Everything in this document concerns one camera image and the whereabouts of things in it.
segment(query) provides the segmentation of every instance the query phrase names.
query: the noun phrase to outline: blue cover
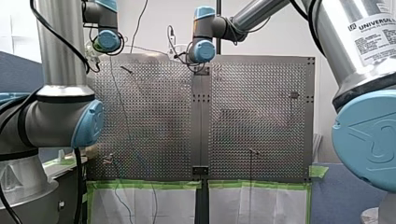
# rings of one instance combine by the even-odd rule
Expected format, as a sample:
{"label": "blue cover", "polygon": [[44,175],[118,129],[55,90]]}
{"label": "blue cover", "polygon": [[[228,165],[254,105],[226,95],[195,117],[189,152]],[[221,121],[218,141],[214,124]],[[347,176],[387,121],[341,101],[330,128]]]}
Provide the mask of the blue cover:
{"label": "blue cover", "polygon": [[95,0],[99,5],[107,7],[108,9],[117,12],[117,1],[116,0]]}
{"label": "blue cover", "polygon": [[195,9],[194,18],[196,20],[200,20],[205,17],[214,16],[215,13],[216,13],[216,10],[213,7],[202,6],[202,7],[198,7]]}
{"label": "blue cover", "polygon": [[103,104],[98,100],[94,100],[87,106],[78,121],[72,137],[72,148],[89,147],[95,144],[103,126]]}
{"label": "blue cover", "polygon": [[120,38],[110,30],[104,30],[99,33],[95,44],[105,52],[112,52],[120,46]]}
{"label": "blue cover", "polygon": [[194,58],[198,63],[208,63],[216,55],[216,49],[212,42],[201,40],[194,47]]}
{"label": "blue cover", "polygon": [[349,102],[332,127],[340,160],[358,178],[396,192],[396,91],[375,91]]}

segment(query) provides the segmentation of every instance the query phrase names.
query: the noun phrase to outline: cable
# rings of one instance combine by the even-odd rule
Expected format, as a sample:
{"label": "cable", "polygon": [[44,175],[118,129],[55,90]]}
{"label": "cable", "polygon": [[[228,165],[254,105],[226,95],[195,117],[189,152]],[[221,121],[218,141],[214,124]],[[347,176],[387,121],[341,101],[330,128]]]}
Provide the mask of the cable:
{"label": "cable", "polygon": [[134,31],[134,37],[132,38],[132,45],[131,45],[130,53],[132,53],[132,50],[134,49],[134,39],[136,38],[137,32],[139,31],[140,21],[142,20],[143,14],[145,13],[146,8],[148,7],[148,4],[149,4],[149,0],[146,0],[145,6],[143,7],[142,12],[140,13],[139,19],[137,20],[136,31]]}
{"label": "cable", "polygon": [[82,176],[82,163],[81,163],[81,152],[79,151],[79,148],[76,147],[74,148],[74,152],[76,154],[76,165],[77,165],[77,174],[78,174],[78,189],[77,189],[77,207],[76,207],[76,213],[74,216],[74,224],[79,224],[79,218],[81,216],[81,207],[82,207],[82,182],[83,182],[83,176]]}
{"label": "cable", "polygon": [[[36,90],[32,92],[28,97],[22,97],[17,100],[14,100],[10,102],[7,105],[4,105],[1,107],[1,113],[4,113],[6,110],[10,109],[13,106],[19,105],[17,108],[15,108],[11,113],[9,113],[6,118],[3,120],[3,122],[0,125],[0,134],[1,132],[6,128],[7,124],[9,121],[22,109],[24,109],[26,106],[31,104],[35,100],[35,95],[39,91]],[[12,207],[9,205],[6,195],[4,194],[2,187],[1,187],[1,182],[0,182],[0,199],[1,202],[3,203],[4,207],[7,209],[9,215],[12,217],[15,223],[17,224],[22,224],[21,219],[18,217],[18,215],[15,213],[15,211],[12,209]]]}
{"label": "cable", "polygon": [[[112,161],[111,162],[114,165],[114,168],[116,169],[116,172],[119,174],[119,178],[120,178],[120,182],[122,181],[122,175],[120,174],[120,167],[118,167],[118,163],[116,161]],[[126,208],[126,210],[128,210],[128,214],[129,214],[129,222],[131,224],[134,224],[132,222],[132,211],[129,208],[129,206],[121,199],[120,195],[117,193],[117,189],[119,188],[120,182],[117,183],[116,187],[114,188],[114,194],[116,195],[117,199],[119,200],[120,203],[122,203],[122,205]]]}
{"label": "cable", "polygon": [[297,4],[295,0],[290,0],[291,4],[294,6],[294,8],[297,10],[297,12],[306,20],[308,21],[308,16],[306,15],[305,12],[300,8],[300,6]]}
{"label": "cable", "polygon": [[142,48],[142,47],[138,47],[136,45],[134,45],[134,48],[142,49],[142,50],[145,50],[145,51],[148,51],[148,52],[154,52],[154,53],[159,53],[159,54],[163,54],[163,55],[168,56],[167,53],[164,53],[164,52],[161,52],[161,51],[158,51],[158,50],[155,50],[155,49],[145,49],[145,48]]}
{"label": "cable", "polygon": [[192,67],[200,66],[201,63],[188,63],[188,55],[189,55],[188,52],[189,52],[189,49],[190,49],[190,46],[191,46],[192,42],[190,42],[190,44],[189,44],[189,45],[187,46],[187,48],[186,48],[186,53],[185,53],[185,54],[186,54],[186,57],[185,57],[185,60],[183,61],[183,60],[181,59],[181,57],[178,57],[178,55],[181,55],[181,54],[177,53],[176,48],[175,48],[174,44],[172,43],[170,34],[173,34],[174,37],[176,38],[175,31],[174,31],[174,28],[173,28],[172,25],[168,25],[168,28],[167,28],[168,41],[169,41],[169,44],[170,44],[171,47],[172,47],[172,50],[173,50],[174,53],[175,53],[175,56],[180,60],[180,62],[183,63],[183,64],[186,64],[186,65],[187,65],[187,68],[188,68],[190,71],[192,71],[193,73],[199,73],[199,72],[201,72],[202,70],[204,70],[206,63],[204,63],[204,65],[203,65],[203,66],[201,67],[201,69],[199,69],[198,71],[192,70],[191,68],[192,68]]}
{"label": "cable", "polygon": [[[116,90],[117,90],[117,93],[118,93],[119,98],[120,98],[120,104],[121,104],[121,107],[122,107],[122,112],[123,112],[123,115],[125,117],[125,123],[127,125],[127,130],[128,130],[128,132],[127,132],[128,133],[128,139],[129,139],[130,143],[132,144],[133,140],[132,140],[132,136],[131,136],[131,132],[130,132],[128,114],[127,114],[126,109],[125,109],[125,104],[122,101],[122,94],[120,92],[119,85],[117,84],[116,77],[114,76],[114,73],[113,73],[113,62],[111,60],[111,57],[110,57],[110,74],[111,74],[111,76],[113,78],[114,85],[116,86]],[[149,176],[149,170],[147,169],[146,163],[141,161],[140,155],[138,155],[137,158],[142,163],[144,169],[146,170],[146,176]],[[152,224],[155,224],[155,222],[157,220],[157,216],[158,216],[158,199],[157,199],[157,192],[155,191],[155,188],[154,188],[154,185],[152,184],[152,182],[151,182],[151,188],[153,190],[154,198],[155,198],[155,215],[154,215]]]}
{"label": "cable", "polygon": [[260,31],[266,24],[268,24],[268,22],[271,20],[271,17],[269,17],[269,18],[265,21],[265,23],[264,23],[263,25],[261,25],[259,28],[255,29],[255,30],[251,30],[251,31],[243,31],[243,30],[240,30],[240,29],[238,29],[238,28],[230,21],[230,19],[228,19],[228,18],[223,18],[223,19],[225,19],[225,20],[228,22],[228,24],[229,24],[230,26],[232,26],[232,27],[235,29],[236,32],[238,32],[238,33],[241,34],[241,35],[247,35],[247,34],[252,34],[252,33],[255,33],[255,32]]}
{"label": "cable", "polygon": [[326,57],[326,55],[324,54],[323,48],[322,48],[322,46],[320,44],[320,40],[318,38],[318,34],[316,32],[316,29],[315,29],[314,9],[315,9],[316,2],[317,2],[317,0],[312,0],[311,5],[309,5],[309,9],[308,9],[309,30],[311,31],[312,38],[314,39],[314,42],[317,45],[318,50],[323,54],[323,56]]}
{"label": "cable", "polygon": [[61,40],[68,48],[70,48],[84,63],[86,67],[86,73],[88,74],[91,70],[91,67],[88,63],[88,60],[84,57],[84,55],[78,51],[72,44],[70,44],[66,39],[64,39],[61,35],[59,35],[52,26],[46,21],[46,19],[41,16],[41,14],[35,9],[35,0],[30,0],[30,9],[32,9],[33,14],[37,18],[37,20],[53,35],[55,35],[59,40]]}

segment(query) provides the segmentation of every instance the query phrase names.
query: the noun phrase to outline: pegboard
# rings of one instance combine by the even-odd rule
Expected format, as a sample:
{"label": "pegboard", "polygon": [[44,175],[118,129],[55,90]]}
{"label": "pegboard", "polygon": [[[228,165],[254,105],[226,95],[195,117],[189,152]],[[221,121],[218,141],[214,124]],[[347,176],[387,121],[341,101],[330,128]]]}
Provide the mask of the pegboard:
{"label": "pegboard", "polygon": [[105,128],[89,179],[191,180],[196,165],[211,179],[308,177],[313,58],[217,56],[200,77],[166,57],[101,60],[92,88]]}
{"label": "pegboard", "polygon": [[[191,72],[148,55],[101,60],[92,85],[105,106],[105,128],[89,179],[190,180]],[[103,164],[110,154],[114,164]]]}
{"label": "pegboard", "polygon": [[222,56],[212,70],[209,177],[308,178],[315,60]]}

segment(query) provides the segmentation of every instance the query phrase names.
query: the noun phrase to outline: white plastic sheet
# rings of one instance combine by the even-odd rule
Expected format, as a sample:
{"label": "white plastic sheet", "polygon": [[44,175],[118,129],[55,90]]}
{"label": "white plastic sheet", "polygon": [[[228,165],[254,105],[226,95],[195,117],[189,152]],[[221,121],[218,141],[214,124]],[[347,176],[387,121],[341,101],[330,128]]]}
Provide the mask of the white plastic sheet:
{"label": "white plastic sheet", "polygon": [[91,201],[91,224],[194,224],[196,189],[96,189]]}
{"label": "white plastic sheet", "polygon": [[210,189],[210,223],[216,224],[306,224],[307,188],[285,185],[254,187],[248,182]]}

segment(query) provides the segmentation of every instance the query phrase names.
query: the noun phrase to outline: metal bracket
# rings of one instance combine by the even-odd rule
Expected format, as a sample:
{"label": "metal bracket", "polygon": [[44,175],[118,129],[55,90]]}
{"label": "metal bracket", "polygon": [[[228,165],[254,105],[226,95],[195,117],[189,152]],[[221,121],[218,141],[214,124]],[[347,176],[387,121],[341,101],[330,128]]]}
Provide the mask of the metal bracket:
{"label": "metal bracket", "polygon": [[209,167],[208,166],[193,166],[192,174],[193,175],[209,175]]}
{"label": "metal bracket", "polygon": [[199,67],[196,66],[194,67],[194,75],[195,76],[210,76],[210,67],[205,66],[205,67]]}

